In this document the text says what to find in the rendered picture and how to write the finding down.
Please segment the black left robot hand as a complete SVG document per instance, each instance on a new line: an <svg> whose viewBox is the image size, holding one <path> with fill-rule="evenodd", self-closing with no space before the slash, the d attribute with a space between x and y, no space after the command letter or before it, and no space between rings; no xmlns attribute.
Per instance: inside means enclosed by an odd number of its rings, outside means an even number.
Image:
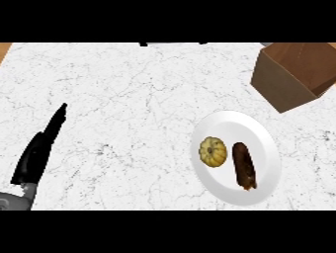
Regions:
<svg viewBox="0 0 336 253"><path fill-rule="evenodd" d="M65 107L67 104L62 104L52 116L46 129L36 134L27 145L11 179L11 183L15 185L21 185L22 183L37 184L42 180L52 145L65 121Z"/></svg>

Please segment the yellow squash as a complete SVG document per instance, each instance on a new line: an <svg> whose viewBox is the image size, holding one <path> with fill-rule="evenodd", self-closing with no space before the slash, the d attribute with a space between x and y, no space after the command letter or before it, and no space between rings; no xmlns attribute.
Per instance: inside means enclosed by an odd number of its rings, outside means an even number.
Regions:
<svg viewBox="0 0 336 253"><path fill-rule="evenodd" d="M223 141L218 137L207 136L200 142L198 155L201 162L212 168L225 163L228 150Z"/></svg>

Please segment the white plate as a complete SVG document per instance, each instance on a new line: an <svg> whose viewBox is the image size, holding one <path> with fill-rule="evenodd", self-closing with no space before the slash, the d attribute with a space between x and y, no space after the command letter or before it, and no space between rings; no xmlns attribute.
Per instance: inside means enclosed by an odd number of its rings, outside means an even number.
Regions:
<svg viewBox="0 0 336 253"><path fill-rule="evenodd" d="M218 137L226 146L223 164L212 168L200 160L200 142ZM243 142L249 148L256 170L257 188L246 190L237 182L232 146ZM272 136L260 123L246 114L222 111L210 114L198 123L191 137L191 164L197 178L212 195L231 205L250 206L272 194L280 182L280 152Z"/></svg>

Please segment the brown cardboard box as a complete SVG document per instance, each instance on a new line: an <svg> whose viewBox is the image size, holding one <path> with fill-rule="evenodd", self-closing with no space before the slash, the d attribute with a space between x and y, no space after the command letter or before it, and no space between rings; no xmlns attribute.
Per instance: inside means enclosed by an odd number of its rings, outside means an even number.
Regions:
<svg viewBox="0 0 336 253"><path fill-rule="evenodd" d="M327 42L274 42L260 49L252 85L280 113L318 99L336 83Z"/></svg>

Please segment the dark brown sausage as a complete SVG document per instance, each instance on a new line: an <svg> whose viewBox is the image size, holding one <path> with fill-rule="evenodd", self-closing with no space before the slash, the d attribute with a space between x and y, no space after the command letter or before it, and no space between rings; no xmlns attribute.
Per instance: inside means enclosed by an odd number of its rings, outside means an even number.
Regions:
<svg viewBox="0 0 336 253"><path fill-rule="evenodd" d="M249 148L243 142L237 142L232 146L232 159L237 173L237 183L249 191L257 188L256 170L253 165Z"/></svg>

